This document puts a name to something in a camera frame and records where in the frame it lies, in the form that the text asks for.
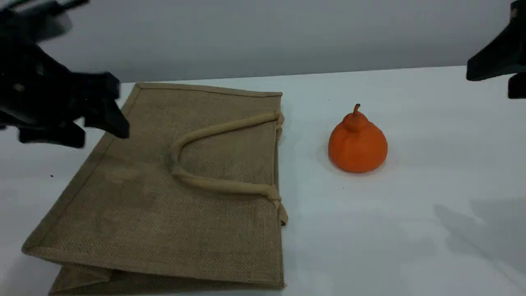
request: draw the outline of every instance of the gray wall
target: gray wall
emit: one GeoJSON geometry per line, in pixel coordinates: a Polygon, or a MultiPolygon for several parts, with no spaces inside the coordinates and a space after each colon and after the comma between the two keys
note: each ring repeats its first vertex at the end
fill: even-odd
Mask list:
{"type": "Polygon", "coordinates": [[[124,82],[462,65],[504,28],[510,3],[92,0],[43,48],[124,82]]]}

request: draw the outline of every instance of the orange pumpkin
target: orange pumpkin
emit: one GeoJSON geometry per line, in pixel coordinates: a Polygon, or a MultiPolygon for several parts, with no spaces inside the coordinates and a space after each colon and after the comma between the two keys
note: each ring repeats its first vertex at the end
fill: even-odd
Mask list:
{"type": "Polygon", "coordinates": [[[352,113],[332,131],[329,139],[329,157],[344,171],[365,173],[378,168],[387,157],[387,140],[382,131],[367,117],[352,113]]]}

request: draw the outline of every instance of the burlap tote bag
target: burlap tote bag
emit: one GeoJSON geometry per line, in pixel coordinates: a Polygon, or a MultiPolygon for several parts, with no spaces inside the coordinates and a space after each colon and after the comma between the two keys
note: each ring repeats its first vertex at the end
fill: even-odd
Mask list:
{"type": "Polygon", "coordinates": [[[23,252],[50,294],[282,289],[281,93],[139,83],[23,252]]]}

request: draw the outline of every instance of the tabletop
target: tabletop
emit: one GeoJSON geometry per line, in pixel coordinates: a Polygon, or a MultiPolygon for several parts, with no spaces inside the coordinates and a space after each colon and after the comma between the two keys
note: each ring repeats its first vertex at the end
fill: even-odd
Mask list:
{"type": "MultiPolygon", "coordinates": [[[[465,67],[184,81],[283,92],[283,291],[203,295],[526,294],[526,101],[465,67]],[[356,103],[389,143],[368,174],[337,169],[332,129],[356,103]]],[[[119,104],[131,92],[123,84],[119,104]]],[[[21,246],[103,132],[81,150],[0,132],[0,294],[45,295],[59,267],[21,246]]]]}

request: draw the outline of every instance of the bag handle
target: bag handle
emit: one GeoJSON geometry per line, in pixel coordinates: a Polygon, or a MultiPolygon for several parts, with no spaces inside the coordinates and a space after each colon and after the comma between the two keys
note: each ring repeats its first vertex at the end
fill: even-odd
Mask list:
{"type": "Polygon", "coordinates": [[[171,145],[170,154],[170,171],[174,178],[180,179],[181,181],[208,191],[215,191],[221,193],[232,193],[232,194],[258,194],[263,195],[267,200],[272,202],[277,209],[278,219],[281,225],[286,225],[288,222],[288,215],[285,208],[281,204],[281,197],[279,196],[278,189],[274,185],[266,184],[252,184],[246,182],[214,179],[209,177],[196,176],[188,173],[179,164],[179,157],[183,150],[183,147],[195,140],[202,139],[208,136],[243,129],[244,127],[251,127],[271,121],[277,121],[276,130],[277,139],[281,135],[281,126],[283,125],[284,117],[281,112],[269,112],[265,114],[255,115],[249,118],[231,121],[227,123],[215,124],[204,127],[200,130],[189,132],[179,137],[171,145]]]}

